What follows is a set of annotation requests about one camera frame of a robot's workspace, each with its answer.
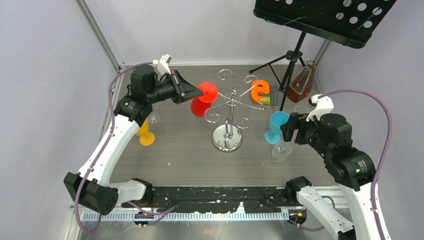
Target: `metal hook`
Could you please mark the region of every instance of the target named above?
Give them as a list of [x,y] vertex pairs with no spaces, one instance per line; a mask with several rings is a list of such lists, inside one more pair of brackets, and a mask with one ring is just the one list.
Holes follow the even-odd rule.
[[220,77],[220,74],[221,74],[222,72],[225,72],[225,71],[228,71],[228,72],[230,72],[230,73],[231,73],[232,80],[234,81],[234,74],[233,74],[233,72],[232,72],[231,70],[229,70],[229,69],[222,69],[221,71],[219,71],[219,72],[218,72],[218,78],[219,78],[219,79],[221,79],[221,81],[224,81],[224,80],[226,79],[227,75],[226,75],[226,74],[224,74],[224,78],[221,78],[221,77]]
[[224,78],[221,78],[220,77],[220,73],[225,72],[225,71],[229,71],[231,73],[231,76],[232,76],[231,89],[234,89],[234,74],[233,74],[233,72],[231,70],[229,70],[229,69],[222,69],[221,71],[218,72],[218,78],[221,79],[221,81],[224,81],[226,79],[227,75],[224,74]]
[[266,105],[266,107],[255,107],[255,106],[250,106],[250,105],[247,105],[247,104],[240,102],[240,104],[243,105],[243,106],[246,106],[246,107],[249,107],[249,108],[252,108],[252,109],[257,109],[257,110],[265,110],[265,109],[268,109],[270,107],[270,101],[268,99],[265,99],[265,98],[258,99],[257,103],[260,104],[260,105]]
[[256,78],[256,81],[258,81],[258,77],[257,76],[255,76],[255,75],[247,75],[244,79],[243,79],[243,81],[245,82],[245,83],[251,83],[253,80],[251,79],[250,81],[246,81],[246,79],[247,78],[250,78],[250,77],[254,77],[254,78]]
[[246,120],[246,121],[248,122],[247,126],[240,126],[240,125],[238,125],[236,122],[234,122],[234,124],[237,126],[237,128],[239,128],[239,129],[247,129],[248,127],[250,127],[250,125],[251,125],[251,121],[250,121],[248,118],[243,117],[243,118],[241,119],[241,124],[244,124],[244,121],[243,121],[243,120]]
[[213,121],[213,120],[209,120],[209,119],[208,119],[208,117],[207,117],[207,114],[209,114],[209,111],[210,111],[211,109],[218,108],[218,107],[221,107],[221,106],[223,106],[223,105],[227,105],[227,103],[226,103],[226,102],[224,102],[224,103],[221,103],[221,104],[219,104],[219,105],[217,105],[217,106],[209,107],[208,109],[206,109],[206,111],[204,112],[204,119],[206,119],[206,121],[208,121],[208,122],[209,122],[209,123],[211,123],[211,124],[214,124],[214,123],[218,122],[218,121],[220,120],[220,115],[219,115],[219,114],[214,113],[214,114],[210,114],[210,115],[209,115],[210,117],[212,117],[212,116],[217,116],[218,118],[217,118],[215,121]]

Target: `blue silicone cup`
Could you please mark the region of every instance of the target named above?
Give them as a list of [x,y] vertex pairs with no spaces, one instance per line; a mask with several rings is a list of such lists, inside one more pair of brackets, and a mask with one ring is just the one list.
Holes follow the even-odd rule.
[[276,144],[281,139],[280,126],[287,123],[290,115],[283,111],[276,111],[271,115],[269,120],[269,131],[265,133],[265,140],[269,144]]

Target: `red cup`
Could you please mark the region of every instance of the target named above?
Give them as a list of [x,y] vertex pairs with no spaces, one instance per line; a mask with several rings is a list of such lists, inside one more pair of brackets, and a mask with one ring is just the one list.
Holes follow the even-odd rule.
[[199,84],[198,88],[203,91],[203,96],[198,99],[204,103],[213,103],[218,98],[218,88],[211,82],[205,81]]
[[210,102],[202,102],[198,97],[193,98],[191,101],[191,112],[194,116],[198,118],[203,118],[205,116],[206,110],[212,106]]

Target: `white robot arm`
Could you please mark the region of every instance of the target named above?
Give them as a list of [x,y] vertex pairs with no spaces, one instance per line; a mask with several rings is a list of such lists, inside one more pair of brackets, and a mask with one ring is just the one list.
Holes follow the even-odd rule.
[[346,118],[331,113],[333,102],[326,96],[314,95],[309,103],[316,108],[310,114],[293,112],[281,126],[284,141],[290,142],[298,129],[295,143],[308,144],[324,159],[325,168],[339,183],[352,216],[353,224],[323,201],[312,184],[303,176],[286,183],[285,194],[292,202],[304,205],[327,229],[334,240],[381,239],[374,212],[378,211],[385,239],[390,239],[378,199],[377,209],[371,204],[371,185],[376,173],[372,159],[352,147],[352,126]]
[[[120,183],[109,183],[109,181],[128,142],[152,112],[152,104],[167,99],[180,104],[204,94],[202,90],[188,83],[177,70],[169,69],[171,58],[166,54],[159,61],[154,60],[152,65],[140,65],[134,69],[131,84],[127,86],[128,93],[118,101],[114,110],[115,116],[112,116],[115,119],[112,136],[110,137],[110,133],[107,132],[78,172],[76,174],[68,172],[63,180],[74,201],[80,188],[79,204],[101,215],[107,215],[116,205],[128,201],[143,203],[143,199],[146,201],[152,199],[150,196],[153,194],[152,185],[144,180],[134,178]],[[153,66],[156,66],[162,75],[161,81],[158,80]],[[101,155],[91,167],[99,152]],[[82,185],[82,176],[88,170],[91,172]]]

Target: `black music stand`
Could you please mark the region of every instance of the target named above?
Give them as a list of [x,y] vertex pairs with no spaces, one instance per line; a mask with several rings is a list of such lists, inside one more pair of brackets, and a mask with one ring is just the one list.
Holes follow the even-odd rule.
[[[312,34],[344,46],[360,49],[392,8],[396,0],[256,0],[253,14],[267,22],[287,26],[301,31],[294,51],[252,69],[253,73],[269,66],[284,91],[280,111],[283,110],[292,80],[295,63],[305,62],[300,51],[306,34]],[[280,82],[271,64],[282,59],[290,60]]]

